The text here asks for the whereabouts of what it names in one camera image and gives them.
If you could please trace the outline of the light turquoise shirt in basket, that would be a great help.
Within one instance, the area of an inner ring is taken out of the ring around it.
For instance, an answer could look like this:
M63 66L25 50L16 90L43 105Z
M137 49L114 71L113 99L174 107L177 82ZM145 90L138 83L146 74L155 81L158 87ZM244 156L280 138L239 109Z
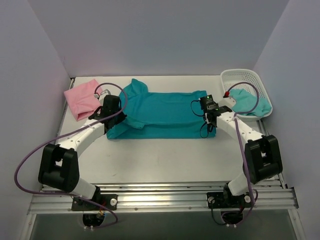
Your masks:
M236 100L236 104L231 108L234 112L241 112L244 116L264 117L268 114L272 107L268 100L259 97L257 106L252 112L249 112L257 103L257 97L246 91L245 89L231 89L230 96Z

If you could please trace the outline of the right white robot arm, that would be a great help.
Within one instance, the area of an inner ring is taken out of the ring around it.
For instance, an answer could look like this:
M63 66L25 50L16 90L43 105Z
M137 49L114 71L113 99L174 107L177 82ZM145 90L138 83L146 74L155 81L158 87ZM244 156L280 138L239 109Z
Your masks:
M223 203L232 207L240 201L240 196L246 193L249 193L250 200L254 200L253 185L283 171L278 139L253 130L228 106L219 106L211 95L201 97L199 102L206 125L210 129L223 130L239 142L242 171L225 185Z

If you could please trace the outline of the teal t shirt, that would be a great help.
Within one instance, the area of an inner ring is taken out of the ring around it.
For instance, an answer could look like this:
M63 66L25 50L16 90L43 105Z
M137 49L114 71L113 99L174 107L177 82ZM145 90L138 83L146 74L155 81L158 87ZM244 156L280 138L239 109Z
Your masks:
M126 118L107 131L109 140L123 139L200 139L214 138L216 129L207 132L197 102L205 90L193 92L150 92L148 86L132 79L119 94L128 101Z

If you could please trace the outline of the white plastic basket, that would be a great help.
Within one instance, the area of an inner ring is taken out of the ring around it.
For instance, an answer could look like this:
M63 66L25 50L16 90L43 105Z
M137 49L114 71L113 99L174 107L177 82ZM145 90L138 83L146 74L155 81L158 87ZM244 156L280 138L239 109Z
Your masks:
M258 121L273 112L273 106L259 75L249 69L227 69L220 74L226 105L246 122Z

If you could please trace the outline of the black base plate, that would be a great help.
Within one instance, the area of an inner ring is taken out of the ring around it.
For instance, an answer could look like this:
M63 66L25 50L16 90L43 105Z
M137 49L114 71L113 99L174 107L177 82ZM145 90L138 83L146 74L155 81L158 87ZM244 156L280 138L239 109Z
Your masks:
M88 212L103 210L103 207L109 210L116 210L118 204L117 194L98 194L89 200L82 197L74 197L72 200L71 210L75 212Z
M209 209L243 209L251 207L248 195L228 196L222 191L207 192L207 206Z

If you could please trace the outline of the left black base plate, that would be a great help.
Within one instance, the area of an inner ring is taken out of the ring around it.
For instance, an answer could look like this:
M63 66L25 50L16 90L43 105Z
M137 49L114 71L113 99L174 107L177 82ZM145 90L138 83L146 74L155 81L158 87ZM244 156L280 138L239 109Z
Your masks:
M98 194L89 200L82 197L74 197L72 200L71 210L75 212L88 212L103 210L103 207L109 210L116 210L118 204L117 194Z

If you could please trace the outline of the pink folded t shirt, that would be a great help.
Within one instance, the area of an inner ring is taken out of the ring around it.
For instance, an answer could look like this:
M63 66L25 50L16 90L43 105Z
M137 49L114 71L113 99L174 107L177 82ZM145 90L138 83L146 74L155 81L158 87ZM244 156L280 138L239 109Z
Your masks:
M95 94L100 95L103 91L101 87L96 90L98 85L99 83L92 79L64 92L71 114L77 122L88 118L101 106L95 97Z

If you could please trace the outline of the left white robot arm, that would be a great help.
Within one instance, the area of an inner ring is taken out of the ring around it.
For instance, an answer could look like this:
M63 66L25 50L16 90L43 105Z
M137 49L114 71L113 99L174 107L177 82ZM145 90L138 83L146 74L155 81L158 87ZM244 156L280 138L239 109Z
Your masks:
M58 144L49 143L43 148L38 181L74 196L74 211L92 211L100 205L111 210L117 208L116 194L103 195L98 186L80 177L78 158L95 140L126 118L121 106L118 96L105 96L102 106L88 117L83 131Z

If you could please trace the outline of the aluminium rail frame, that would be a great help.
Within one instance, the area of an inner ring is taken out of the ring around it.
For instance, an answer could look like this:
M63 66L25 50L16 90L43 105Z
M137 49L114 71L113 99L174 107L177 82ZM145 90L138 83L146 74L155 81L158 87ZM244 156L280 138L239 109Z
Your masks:
M117 194L116 213L199 212L209 210L207 192L222 192L226 182L242 172L235 130L229 136L201 139L124 139L101 136L78 158L80 177L96 184L103 194ZM306 240L294 188L282 173L253 187L258 200L253 210L288 211L294 235ZM30 240L36 215L71 214L71 198L32 197L20 240Z

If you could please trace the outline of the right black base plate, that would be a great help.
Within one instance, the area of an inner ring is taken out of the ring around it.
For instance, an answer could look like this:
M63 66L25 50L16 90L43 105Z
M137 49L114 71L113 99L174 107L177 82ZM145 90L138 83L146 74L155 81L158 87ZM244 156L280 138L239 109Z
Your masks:
M243 209L251 207L248 195L228 196L222 191L207 192L207 206L209 209Z

